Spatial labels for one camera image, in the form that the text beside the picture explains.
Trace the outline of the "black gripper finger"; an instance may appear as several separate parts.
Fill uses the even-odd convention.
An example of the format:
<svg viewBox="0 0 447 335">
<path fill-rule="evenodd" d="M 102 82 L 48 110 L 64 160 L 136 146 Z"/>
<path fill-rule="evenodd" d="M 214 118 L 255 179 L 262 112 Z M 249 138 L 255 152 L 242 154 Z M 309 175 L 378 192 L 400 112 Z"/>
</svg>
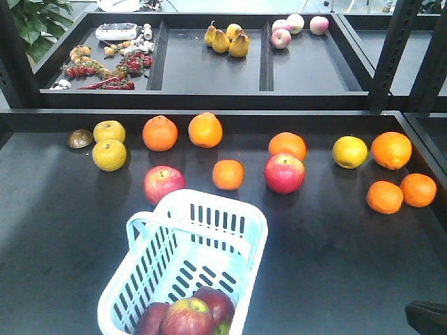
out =
<svg viewBox="0 0 447 335">
<path fill-rule="evenodd" d="M 419 334 L 446 334 L 446 304 L 412 301 L 405 313 L 408 324 Z"/>
</svg>

